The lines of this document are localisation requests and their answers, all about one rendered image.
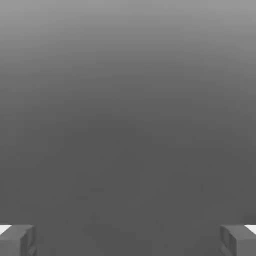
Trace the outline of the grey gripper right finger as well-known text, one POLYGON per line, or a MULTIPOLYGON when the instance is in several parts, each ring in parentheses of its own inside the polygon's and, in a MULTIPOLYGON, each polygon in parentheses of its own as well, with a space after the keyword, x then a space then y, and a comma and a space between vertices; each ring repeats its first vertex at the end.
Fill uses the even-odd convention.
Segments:
POLYGON ((222 256, 256 256, 256 224, 221 225, 222 256))

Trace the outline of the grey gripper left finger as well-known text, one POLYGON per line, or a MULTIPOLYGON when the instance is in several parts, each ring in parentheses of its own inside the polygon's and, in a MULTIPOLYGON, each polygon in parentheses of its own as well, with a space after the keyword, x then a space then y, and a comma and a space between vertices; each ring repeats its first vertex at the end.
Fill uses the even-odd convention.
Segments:
POLYGON ((0 224, 0 256, 37 256, 36 234, 31 224, 0 224))

